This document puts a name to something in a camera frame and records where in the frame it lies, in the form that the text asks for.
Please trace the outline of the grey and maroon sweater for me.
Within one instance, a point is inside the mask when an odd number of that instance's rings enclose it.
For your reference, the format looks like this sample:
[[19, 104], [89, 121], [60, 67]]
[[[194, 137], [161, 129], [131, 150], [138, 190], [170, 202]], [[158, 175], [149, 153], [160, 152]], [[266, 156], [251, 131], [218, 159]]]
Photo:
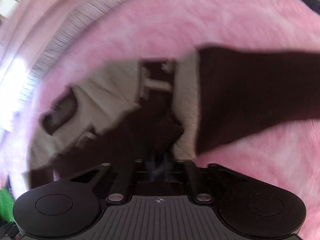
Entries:
[[319, 54], [198, 48], [107, 63], [40, 115], [30, 189], [100, 163], [193, 159], [248, 135], [319, 118]]

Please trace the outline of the striped white duvet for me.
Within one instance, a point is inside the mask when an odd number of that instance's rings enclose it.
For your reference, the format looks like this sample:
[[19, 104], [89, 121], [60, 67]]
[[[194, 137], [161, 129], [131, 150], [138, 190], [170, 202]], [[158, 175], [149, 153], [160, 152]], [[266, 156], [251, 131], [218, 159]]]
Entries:
[[76, 7], [64, 20], [32, 66], [29, 80], [40, 81], [68, 47], [99, 18], [108, 15], [128, 0], [88, 0]]

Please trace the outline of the green knit sweater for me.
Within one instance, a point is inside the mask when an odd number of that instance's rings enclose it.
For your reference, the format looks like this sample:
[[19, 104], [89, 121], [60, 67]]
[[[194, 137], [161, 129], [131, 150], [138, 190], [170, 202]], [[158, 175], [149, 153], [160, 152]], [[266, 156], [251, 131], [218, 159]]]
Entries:
[[7, 222], [14, 220], [12, 209], [14, 205], [14, 199], [9, 191], [5, 188], [0, 190], [0, 215], [1, 219]]

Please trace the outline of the pink floral bed blanket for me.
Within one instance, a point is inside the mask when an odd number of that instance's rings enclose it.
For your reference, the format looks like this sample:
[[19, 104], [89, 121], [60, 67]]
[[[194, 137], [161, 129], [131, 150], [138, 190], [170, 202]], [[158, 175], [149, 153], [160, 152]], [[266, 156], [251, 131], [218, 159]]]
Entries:
[[[37, 119], [65, 85], [105, 61], [180, 56], [204, 42], [242, 49], [319, 50], [319, 16], [300, 0], [131, 0], [76, 40], [38, 86], [19, 117], [12, 111], [34, 56], [56, 25], [83, 0], [23, 0], [1, 26], [1, 179], [16, 197]], [[283, 187], [305, 202], [303, 239], [319, 239], [319, 122], [294, 122], [200, 156]]]

